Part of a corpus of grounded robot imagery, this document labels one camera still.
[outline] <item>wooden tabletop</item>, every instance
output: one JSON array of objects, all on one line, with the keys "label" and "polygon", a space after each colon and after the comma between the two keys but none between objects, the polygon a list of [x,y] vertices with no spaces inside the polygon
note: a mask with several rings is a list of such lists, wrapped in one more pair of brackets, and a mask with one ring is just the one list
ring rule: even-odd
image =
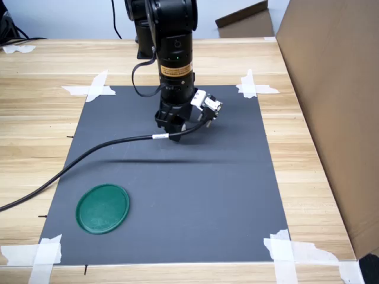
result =
[{"label": "wooden tabletop", "polygon": [[[0,51],[0,205],[38,188],[63,167],[85,101],[61,86],[88,86],[108,70],[106,85],[131,85],[137,45],[126,40],[44,40],[31,53]],[[315,243],[339,260],[355,256],[276,41],[194,41],[197,85],[238,85],[252,69],[265,131],[293,241]],[[137,85],[158,85],[157,65],[137,71]],[[0,212],[0,246],[38,243],[57,183]],[[0,264],[7,261],[0,255]],[[273,263],[144,264],[54,267],[51,283],[276,283]],[[342,283],[337,267],[297,264],[299,282]],[[25,283],[30,268],[0,269]]]}]

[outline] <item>orange label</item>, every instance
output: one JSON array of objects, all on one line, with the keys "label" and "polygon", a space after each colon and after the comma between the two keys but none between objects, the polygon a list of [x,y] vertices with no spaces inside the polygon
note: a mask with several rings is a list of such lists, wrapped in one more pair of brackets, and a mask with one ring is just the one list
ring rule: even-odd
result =
[{"label": "orange label", "polygon": [[182,77],[189,74],[192,71],[192,62],[184,67],[169,68],[160,66],[160,72],[167,77]]}]

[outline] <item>cardboard panel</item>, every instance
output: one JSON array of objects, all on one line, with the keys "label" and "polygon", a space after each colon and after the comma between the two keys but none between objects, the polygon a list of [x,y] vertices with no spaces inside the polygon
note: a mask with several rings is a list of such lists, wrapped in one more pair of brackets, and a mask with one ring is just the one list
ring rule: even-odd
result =
[{"label": "cardboard panel", "polygon": [[251,5],[237,12],[231,13],[227,16],[217,19],[216,25],[218,26],[218,28],[223,28],[227,25],[233,24],[234,22],[238,22],[247,17],[253,16],[259,12],[267,10],[267,6],[268,6],[268,1],[264,0],[262,2]]},{"label": "cardboard panel", "polygon": [[277,39],[357,257],[379,247],[379,1],[292,0]]},{"label": "cardboard panel", "polygon": [[274,29],[268,10],[257,13],[226,27],[219,28],[222,38],[230,37],[273,37]]}]

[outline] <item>gray mat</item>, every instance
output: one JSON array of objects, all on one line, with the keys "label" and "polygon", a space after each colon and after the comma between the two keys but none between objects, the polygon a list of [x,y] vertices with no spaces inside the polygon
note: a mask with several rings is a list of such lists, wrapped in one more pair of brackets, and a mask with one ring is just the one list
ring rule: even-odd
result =
[{"label": "gray mat", "polygon": [[[155,87],[139,87],[151,92]],[[41,237],[62,234],[62,265],[270,261],[264,238],[287,228],[257,98],[235,86],[200,86],[224,103],[210,128],[183,137],[102,149],[59,181]],[[66,164],[116,138],[162,133],[154,121],[159,96],[112,87],[84,105]],[[93,186],[129,193],[126,220],[91,235],[75,207]]]}]

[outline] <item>green circular disc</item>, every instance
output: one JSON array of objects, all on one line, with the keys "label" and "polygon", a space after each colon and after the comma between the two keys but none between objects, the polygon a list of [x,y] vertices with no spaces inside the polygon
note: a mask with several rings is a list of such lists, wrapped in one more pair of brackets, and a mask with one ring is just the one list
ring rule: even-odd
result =
[{"label": "green circular disc", "polygon": [[98,185],[79,200],[76,222],[90,234],[106,234],[125,220],[129,205],[129,196],[122,187]]}]

